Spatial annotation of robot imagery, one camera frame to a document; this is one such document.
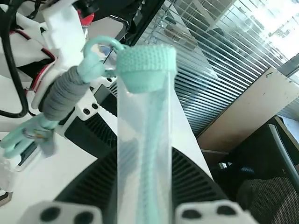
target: white desk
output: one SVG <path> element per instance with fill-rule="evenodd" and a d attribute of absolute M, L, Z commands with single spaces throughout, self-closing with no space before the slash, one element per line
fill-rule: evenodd
<path fill-rule="evenodd" d="M 0 76 L 0 102 L 0 109 L 7 110 L 9 108 L 12 112 L 17 112 L 21 109 L 11 80 L 2 76 Z M 211 176 L 174 91 L 172 108 L 174 119 L 172 145 L 191 158 Z M 102 108 L 99 114 L 110 125 L 112 130 L 116 132 L 116 118 Z M 28 118 L 30 118 L 29 115 L 18 120 L 0 117 L 0 131 L 10 131 L 16 127 L 16 123 L 21 123 Z M 38 163 L 30 170 L 27 180 L 13 193 L 12 201 L 0 207 L 2 223 L 15 224 L 28 206 L 43 200 L 53 200 L 72 179 L 96 160 L 95 157 L 59 135 L 56 135 L 56 141 L 59 146 L 58 153 Z"/>

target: screw hole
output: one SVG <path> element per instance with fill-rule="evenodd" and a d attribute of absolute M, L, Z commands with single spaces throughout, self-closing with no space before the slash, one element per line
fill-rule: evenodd
<path fill-rule="evenodd" d="M 85 108 L 85 109 L 83 110 L 83 113 L 88 115 L 88 114 L 90 114 L 90 111 L 89 111 L 88 109 Z"/>
<path fill-rule="evenodd" d="M 217 214 L 218 215 L 233 216 L 233 215 L 236 215 L 237 213 L 231 207 L 229 207 L 227 205 L 222 205 L 222 206 L 218 207 Z"/>
<path fill-rule="evenodd" d="M 60 214 L 60 208 L 50 207 L 45 209 L 40 216 L 40 220 L 43 222 L 50 222 L 58 218 Z"/>
<path fill-rule="evenodd" d="M 93 109 L 97 110 L 98 109 L 98 105 L 97 104 L 92 104 Z"/>
<path fill-rule="evenodd" d="M 199 219 L 201 218 L 201 216 L 202 215 L 194 209 L 185 210 L 182 213 L 182 218 L 187 218 L 187 219 Z"/>
<path fill-rule="evenodd" d="M 75 224 L 90 224 L 93 222 L 93 214 L 88 211 L 81 212 L 75 217 Z"/>

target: clear plastic tube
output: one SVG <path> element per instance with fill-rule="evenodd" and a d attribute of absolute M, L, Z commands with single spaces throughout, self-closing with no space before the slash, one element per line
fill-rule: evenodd
<path fill-rule="evenodd" d="M 134 94 L 118 78 L 118 223 L 171 222 L 174 74 L 164 77 L 160 88 Z"/>

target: black armrest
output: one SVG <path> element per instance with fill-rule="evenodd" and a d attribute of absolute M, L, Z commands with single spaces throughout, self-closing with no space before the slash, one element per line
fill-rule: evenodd
<path fill-rule="evenodd" d="M 280 158 L 283 162 L 283 165 L 286 169 L 288 178 L 291 180 L 293 187 L 299 194 L 299 174 L 298 174 L 284 144 L 282 143 L 282 140 L 278 134 L 278 130 L 277 130 L 276 126 L 270 125 L 270 124 L 268 124 L 267 126 L 270 129 L 272 136 L 275 140 L 275 143 L 277 145 L 277 147 L 275 147 L 275 150 L 277 150 L 277 154 L 280 156 Z"/>

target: window blind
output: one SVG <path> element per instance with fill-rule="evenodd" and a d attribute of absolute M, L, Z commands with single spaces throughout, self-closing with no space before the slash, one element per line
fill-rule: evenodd
<path fill-rule="evenodd" d="M 297 0 L 166 0 L 137 44 L 177 49 L 175 91 L 197 135 L 299 52 L 298 22 Z"/>

